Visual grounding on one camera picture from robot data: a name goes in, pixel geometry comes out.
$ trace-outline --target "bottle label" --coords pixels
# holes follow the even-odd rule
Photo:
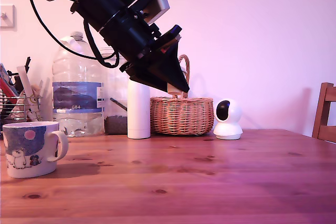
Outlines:
[[[53,112],[63,114],[102,112],[100,82],[53,82]]]

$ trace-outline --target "wooden chair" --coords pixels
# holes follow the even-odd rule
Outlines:
[[[333,83],[324,82],[321,85],[312,137],[336,142],[336,126],[327,126],[331,102],[336,102],[336,87]]]

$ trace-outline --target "mug handle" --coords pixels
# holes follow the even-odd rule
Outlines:
[[[60,140],[60,142],[61,142],[61,151],[60,151],[59,156],[48,157],[47,158],[48,162],[56,162],[56,161],[64,158],[65,155],[67,154],[68,148],[69,148],[69,141],[68,141],[68,138],[67,138],[67,136],[65,136],[63,131],[53,131],[50,134],[51,135],[56,135],[58,140]]]

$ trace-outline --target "white security camera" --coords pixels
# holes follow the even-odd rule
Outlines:
[[[215,107],[215,117],[218,124],[214,134],[218,139],[237,140],[243,133],[238,124],[241,118],[241,108],[233,99],[222,99]]]

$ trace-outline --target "large water bottle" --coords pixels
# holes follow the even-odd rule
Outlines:
[[[75,52],[92,56],[83,33],[74,32],[62,43]],[[103,132],[102,66],[59,48],[52,66],[54,121],[67,136],[88,136]]]

